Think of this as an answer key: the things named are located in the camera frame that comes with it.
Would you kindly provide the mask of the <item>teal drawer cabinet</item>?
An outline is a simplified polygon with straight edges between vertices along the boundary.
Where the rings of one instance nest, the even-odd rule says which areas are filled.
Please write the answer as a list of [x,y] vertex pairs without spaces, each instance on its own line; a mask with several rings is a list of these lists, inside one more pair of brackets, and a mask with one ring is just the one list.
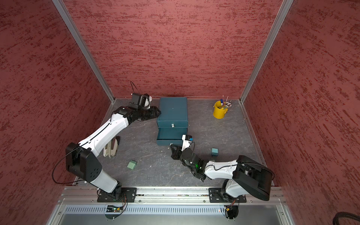
[[188,100],[186,97],[162,97],[159,102],[161,115],[157,118],[157,145],[181,146],[182,136],[188,132]]

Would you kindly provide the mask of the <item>teal plug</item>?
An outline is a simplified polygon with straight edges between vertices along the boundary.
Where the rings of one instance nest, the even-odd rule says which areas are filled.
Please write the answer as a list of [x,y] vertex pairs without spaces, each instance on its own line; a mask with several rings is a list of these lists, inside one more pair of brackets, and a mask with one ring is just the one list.
[[212,148],[212,149],[211,149],[211,155],[212,155],[213,157],[217,157],[218,154],[219,154],[218,148]]

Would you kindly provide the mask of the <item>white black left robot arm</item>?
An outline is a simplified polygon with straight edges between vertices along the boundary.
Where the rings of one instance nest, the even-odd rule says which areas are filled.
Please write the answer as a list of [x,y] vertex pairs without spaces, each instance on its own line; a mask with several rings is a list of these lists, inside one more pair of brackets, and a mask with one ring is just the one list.
[[123,106],[118,108],[93,134],[66,147],[66,170],[106,193],[116,193],[121,184],[104,171],[98,156],[104,147],[131,123],[155,119],[160,115],[161,111],[156,106],[145,109]]

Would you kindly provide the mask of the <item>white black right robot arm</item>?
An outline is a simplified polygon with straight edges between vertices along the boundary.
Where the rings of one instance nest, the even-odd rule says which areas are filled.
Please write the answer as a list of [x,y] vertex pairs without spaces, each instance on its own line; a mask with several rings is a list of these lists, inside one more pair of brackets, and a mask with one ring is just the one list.
[[190,169],[194,177],[205,179],[223,179],[221,190],[223,198],[233,199],[250,194],[262,201],[269,201],[274,172],[251,158],[240,155],[229,162],[205,161],[200,159],[191,148],[182,150],[171,144],[172,159],[179,160]]

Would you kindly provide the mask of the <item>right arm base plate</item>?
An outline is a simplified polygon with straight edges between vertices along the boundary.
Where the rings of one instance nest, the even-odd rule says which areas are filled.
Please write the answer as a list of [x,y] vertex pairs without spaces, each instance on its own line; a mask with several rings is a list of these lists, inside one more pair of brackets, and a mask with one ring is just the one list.
[[246,197],[240,195],[239,197],[232,197],[220,187],[211,187],[209,190],[209,200],[211,203],[246,203]]

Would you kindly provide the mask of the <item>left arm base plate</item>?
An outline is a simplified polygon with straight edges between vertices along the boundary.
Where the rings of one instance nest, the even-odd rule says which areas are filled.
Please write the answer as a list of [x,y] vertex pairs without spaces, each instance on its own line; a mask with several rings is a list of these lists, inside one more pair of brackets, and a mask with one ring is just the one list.
[[135,187],[119,187],[112,193],[99,189],[97,191],[98,203],[133,203],[137,195],[137,188]]

